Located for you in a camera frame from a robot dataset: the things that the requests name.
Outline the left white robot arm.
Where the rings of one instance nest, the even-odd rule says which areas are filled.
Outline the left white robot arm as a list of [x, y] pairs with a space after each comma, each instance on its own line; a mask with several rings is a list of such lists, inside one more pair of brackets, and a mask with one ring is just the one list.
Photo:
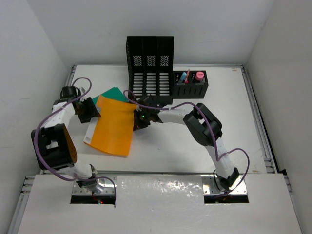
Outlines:
[[100, 182], [98, 173], [94, 166], [78, 159], [67, 129], [73, 116], [78, 116], [81, 123], [101, 117], [93, 100], [84, 95], [84, 91], [75, 86], [63, 87], [60, 98], [53, 104], [52, 115], [31, 132], [31, 138], [42, 170], [54, 170], [79, 187], [95, 192]]

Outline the black mesh file organizer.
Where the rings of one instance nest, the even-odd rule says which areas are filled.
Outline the black mesh file organizer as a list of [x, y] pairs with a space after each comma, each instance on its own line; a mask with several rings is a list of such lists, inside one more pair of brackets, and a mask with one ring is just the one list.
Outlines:
[[129, 97], [149, 96], [154, 104], [173, 103], [173, 36], [128, 36]]

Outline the orange folder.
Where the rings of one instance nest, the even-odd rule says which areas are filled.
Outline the orange folder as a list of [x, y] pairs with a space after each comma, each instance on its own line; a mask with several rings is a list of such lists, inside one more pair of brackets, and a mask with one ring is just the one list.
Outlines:
[[100, 152], [127, 157], [132, 142], [134, 110], [137, 106], [99, 96], [97, 107], [101, 117], [91, 119], [83, 142]]

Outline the red clear pen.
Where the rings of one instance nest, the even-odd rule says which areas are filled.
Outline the red clear pen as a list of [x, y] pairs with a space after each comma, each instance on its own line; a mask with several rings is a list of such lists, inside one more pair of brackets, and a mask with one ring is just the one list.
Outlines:
[[189, 83], [189, 75], [190, 75], [190, 69], [188, 69], [188, 71], [186, 73], [186, 77], [185, 77], [184, 83]]

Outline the green folder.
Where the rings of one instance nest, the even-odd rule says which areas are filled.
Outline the green folder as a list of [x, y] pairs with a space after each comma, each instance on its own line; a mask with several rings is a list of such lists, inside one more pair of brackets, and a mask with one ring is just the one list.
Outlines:
[[96, 105], [99, 96], [103, 96], [109, 99], [113, 99], [113, 100], [117, 100], [117, 101], [121, 101], [121, 102], [125, 102], [128, 103], [128, 99], [125, 97], [125, 95], [120, 91], [120, 89], [118, 87], [113, 87], [107, 91], [105, 91], [104, 93], [92, 98], [93, 103]]

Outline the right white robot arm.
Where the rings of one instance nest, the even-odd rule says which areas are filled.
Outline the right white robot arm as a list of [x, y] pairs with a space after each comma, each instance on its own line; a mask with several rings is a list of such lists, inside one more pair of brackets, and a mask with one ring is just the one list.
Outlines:
[[213, 160], [215, 172], [223, 192], [230, 191], [239, 177], [239, 171], [231, 162], [222, 139], [222, 124], [215, 115], [202, 103], [185, 102], [173, 107], [149, 103], [152, 96], [137, 99], [134, 92], [128, 93], [128, 100], [136, 104], [134, 110], [134, 130], [148, 127], [154, 123], [174, 123], [187, 127], [194, 140], [205, 147]]

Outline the blue clear glue stick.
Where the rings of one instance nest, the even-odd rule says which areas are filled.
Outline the blue clear glue stick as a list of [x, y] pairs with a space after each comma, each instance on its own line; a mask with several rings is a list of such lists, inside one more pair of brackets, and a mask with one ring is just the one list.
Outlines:
[[185, 82], [185, 79], [186, 79], [186, 76], [187, 76], [187, 73], [186, 72], [183, 72], [179, 79], [178, 79], [178, 83], [184, 83]]

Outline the black pen holder box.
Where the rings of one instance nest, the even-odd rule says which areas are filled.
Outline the black pen holder box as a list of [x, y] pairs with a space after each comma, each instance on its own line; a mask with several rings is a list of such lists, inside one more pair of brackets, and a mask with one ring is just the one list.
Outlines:
[[205, 81], [197, 83], [195, 81], [195, 74], [198, 71], [190, 70], [189, 83], [178, 83], [178, 79], [183, 72], [187, 71], [173, 71], [173, 87], [172, 96], [177, 99], [203, 99], [206, 95], [209, 83], [206, 71], [199, 70], [204, 73]]

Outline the white front cover board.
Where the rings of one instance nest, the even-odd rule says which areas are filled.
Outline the white front cover board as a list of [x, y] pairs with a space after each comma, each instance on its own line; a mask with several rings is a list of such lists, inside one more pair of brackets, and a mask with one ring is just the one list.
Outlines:
[[115, 205], [72, 204], [72, 184], [37, 175], [21, 234], [298, 234], [280, 174], [246, 176], [248, 203], [205, 204], [195, 175], [118, 176]]

